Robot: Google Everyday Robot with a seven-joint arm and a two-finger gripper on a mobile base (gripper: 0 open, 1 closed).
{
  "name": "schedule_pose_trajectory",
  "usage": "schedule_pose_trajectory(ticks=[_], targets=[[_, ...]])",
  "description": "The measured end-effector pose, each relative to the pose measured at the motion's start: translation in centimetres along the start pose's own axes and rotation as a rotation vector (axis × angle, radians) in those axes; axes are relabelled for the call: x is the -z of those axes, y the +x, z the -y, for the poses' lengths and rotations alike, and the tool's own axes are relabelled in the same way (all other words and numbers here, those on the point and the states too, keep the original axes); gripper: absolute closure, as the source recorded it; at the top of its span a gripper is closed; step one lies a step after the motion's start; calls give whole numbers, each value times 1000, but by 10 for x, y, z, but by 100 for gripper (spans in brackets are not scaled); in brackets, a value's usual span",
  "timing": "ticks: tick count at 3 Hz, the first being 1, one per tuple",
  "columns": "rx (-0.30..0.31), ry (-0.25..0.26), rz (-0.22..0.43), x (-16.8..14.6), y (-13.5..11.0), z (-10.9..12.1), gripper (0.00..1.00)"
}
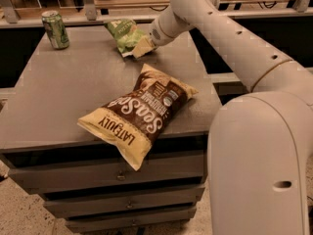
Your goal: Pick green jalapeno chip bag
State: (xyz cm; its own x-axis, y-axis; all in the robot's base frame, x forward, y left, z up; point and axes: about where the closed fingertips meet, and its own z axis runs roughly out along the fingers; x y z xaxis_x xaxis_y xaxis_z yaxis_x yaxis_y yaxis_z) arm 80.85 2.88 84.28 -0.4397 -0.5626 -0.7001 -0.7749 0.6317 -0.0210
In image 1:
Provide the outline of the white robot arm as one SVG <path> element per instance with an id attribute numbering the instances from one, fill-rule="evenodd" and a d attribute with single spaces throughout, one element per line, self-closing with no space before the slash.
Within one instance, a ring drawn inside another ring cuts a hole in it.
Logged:
<path id="1" fill-rule="evenodd" d="M 169 0 L 149 34 L 162 46 L 192 28 L 247 90 L 217 112 L 209 129 L 213 235 L 310 235 L 313 74 L 210 0 Z"/>

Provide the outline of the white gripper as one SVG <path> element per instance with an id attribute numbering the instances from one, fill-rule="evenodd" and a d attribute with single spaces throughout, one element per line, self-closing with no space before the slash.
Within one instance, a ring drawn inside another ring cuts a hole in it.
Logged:
<path id="1" fill-rule="evenodd" d="M 132 50 L 135 58 L 140 58 L 153 51 L 156 46 L 164 46 L 175 40 L 181 33 L 193 27 L 180 19 L 168 6 L 150 24 L 149 36 L 144 36 Z"/>

